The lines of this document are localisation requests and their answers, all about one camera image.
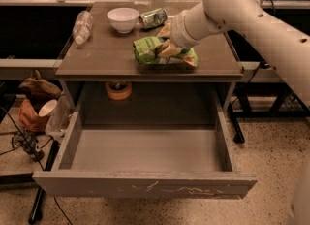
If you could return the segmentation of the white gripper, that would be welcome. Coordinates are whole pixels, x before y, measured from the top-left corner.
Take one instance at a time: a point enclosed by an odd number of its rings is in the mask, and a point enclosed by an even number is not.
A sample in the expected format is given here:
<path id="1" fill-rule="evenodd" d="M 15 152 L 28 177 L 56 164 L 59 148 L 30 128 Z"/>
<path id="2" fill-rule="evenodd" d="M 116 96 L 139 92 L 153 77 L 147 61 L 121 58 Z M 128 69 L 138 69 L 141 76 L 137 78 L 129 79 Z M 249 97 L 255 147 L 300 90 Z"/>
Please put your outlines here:
<path id="1" fill-rule="evenodd" d="M 182 48 L 192 48 L 199 43 L 186 29 L 186 13 L 187 11 L 184 10 L 176 15 L 171 20 L 171 23 L 167 22 L 158 33 L 158 37 L 170 37 L 170 39 L 165 40 L 156 47 L 156 54 L 158 57 L 169 58 L 176 56 L 182 51 Z"/>

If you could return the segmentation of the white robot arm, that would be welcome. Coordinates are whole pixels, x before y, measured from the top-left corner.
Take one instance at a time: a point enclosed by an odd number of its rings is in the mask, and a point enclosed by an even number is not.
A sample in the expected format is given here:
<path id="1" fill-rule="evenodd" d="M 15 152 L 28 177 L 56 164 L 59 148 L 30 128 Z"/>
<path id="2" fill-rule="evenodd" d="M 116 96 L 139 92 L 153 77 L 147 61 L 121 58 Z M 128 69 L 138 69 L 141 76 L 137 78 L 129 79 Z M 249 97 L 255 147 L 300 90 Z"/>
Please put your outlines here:
<path id="1" fill-rule="evenodd" d="M 309 37 L 264 13 L 260 0 L 203 0 L 206 13 L 239 32 L 309 101 Z M 242 167 L 259 183 L 241 203 L 213 201 L 188 207 L 181 225 L 310 225 L 309 126 L 301 122 L 247 125 L 251 142 L 239 148 Z"/>

